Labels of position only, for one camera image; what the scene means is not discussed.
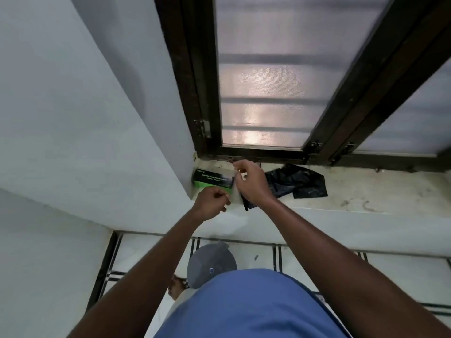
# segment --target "person's left arm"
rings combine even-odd
[[[192,234],[229,204],[228,194],[218,187],[200,192],[192,209],[86,313],[68,338],[143,337]]]

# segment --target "black plastic bag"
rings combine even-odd
[[[327,197],[326,183],[321,174],[293,164],[265,173],[269,188],[276,198],[289,193],[297,198]],[[256,207],[241,195],[246,211]]]

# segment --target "box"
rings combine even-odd
[[[218,186],[227,192],[232,192],[234,177],[229,177],[220,173],[206,171],[204,169],[196,169],[193,174],[194,186],[198,188]]]

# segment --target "foot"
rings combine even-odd
[[[171,284],[168,287],[169,296],[175,301],[184,290],[185,284],[183,283],[182,279],[173,275],[171,279]]]

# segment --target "dark wooden window frame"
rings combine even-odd
[[[299,150],[222,146],[214,0],[155,0],[199,157],[406,171],[451,169],[437,157],[356,154],[451,56],[451,0],[390,0],[306,144]]]

